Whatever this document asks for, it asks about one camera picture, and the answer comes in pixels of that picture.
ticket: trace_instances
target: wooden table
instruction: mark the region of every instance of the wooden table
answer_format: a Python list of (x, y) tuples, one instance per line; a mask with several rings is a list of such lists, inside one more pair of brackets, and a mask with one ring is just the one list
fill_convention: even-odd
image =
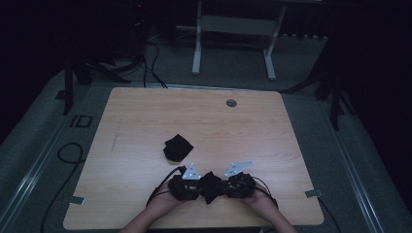
[[(233, 99), (236, 107), (228, 107)], [(193, 150), (165, 158), (164, 142), (182, 135)], [(231, 162), (253, 160), (245, 173), (261, 178), (294, 225), (324, 220), (299, 145), (277, 92), (216, 89), (113, 89), (74, 196), (66, 229), (115, 229), (145, 208), (152, 191), (178, 165), (195, 164), (225, 180)], [(243, 227), (268, 223), (237, 200), (220, 196), (187, 202), (152, 228)]]

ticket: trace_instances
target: person's left hand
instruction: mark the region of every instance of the person's left hand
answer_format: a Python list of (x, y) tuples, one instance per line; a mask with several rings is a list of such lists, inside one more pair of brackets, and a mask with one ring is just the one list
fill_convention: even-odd
[(172, 211), (175, 207), (184, 203), (183, 201), (177, 200), (172, 193), (169, 191), (169, 182), (161, 186), (149, 205), (146, 207), (145, 212), (148, 215), (158, 219), (161, 216), (165, 216), (167, 213)]

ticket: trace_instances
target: black fabric piece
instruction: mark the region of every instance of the black fabric piece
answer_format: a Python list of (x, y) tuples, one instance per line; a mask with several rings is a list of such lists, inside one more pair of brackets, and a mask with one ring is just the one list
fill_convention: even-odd
[(163, 150), (166, 158), (181, 162), (193, 149), (193, 146), (182, 136), (177, 134), (173, 139), (164, 143), (166, 148)]
[(199, 181), (199, 186), (202, 187), (200, 195), (205, 197), (206, 204), (210, 204), (215, 198), (223, 195), (223, 189), (220, 188), (222, 179), (215, 176), (213, 172), (209, 172)]

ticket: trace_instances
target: dark background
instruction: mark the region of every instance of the dark background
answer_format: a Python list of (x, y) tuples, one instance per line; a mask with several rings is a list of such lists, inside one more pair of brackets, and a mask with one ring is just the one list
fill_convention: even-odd
[[(251, 6), (240, 4), (237, 11), (228, 12), (222, 1), (204, 2), (205, 11), (215, 14), (252, 14)], [(153, 23), (171, 40), (177, 24), (195, 25), (195, 1), (156, 3)], [(345, 7), (357, 1), (326, 3), (330, 6), (289, 3), (281, 33), (328, 37), (317, 65), (321, 70), (342, 67), (343, 89), (411, 211), (411, 3), (368, 1), (361, 8)], [(258, 4), (254, 8), (259, 13)], [(139, 49), (129, 40), (136, 34), (130, 33), (127, 1), (8, 0), (0, 2), (0, 11), (1, 142), (46, 82), (63, 69), (72, 48), (108, 63)]]

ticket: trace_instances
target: white desk frame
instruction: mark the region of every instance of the white desk frame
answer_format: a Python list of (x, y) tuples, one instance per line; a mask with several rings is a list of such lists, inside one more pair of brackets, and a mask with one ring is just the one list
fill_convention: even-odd
[(273, 68), (272, 51), (275, 47), (276, 39), (279, 35), (279, 29), (285, 15), (286, 7), (281, 9), (277, 20), (251, 19), (238, 17), (215, 17), (204, 16), (202, 14), (202, 0), (197, 2), (197, 27), (196, 27), (196, 48), (194, 50), (194, 59), (192, 73), (200, 73), (200, 58), (202, 55), (201, 34), (202, 31), (216, 31), (226, 33), (250, 34), (270, 36), (269, 47), (263, 50), (264, 62), (266, 64), (268, 79), (276, 79), (275, 69)]

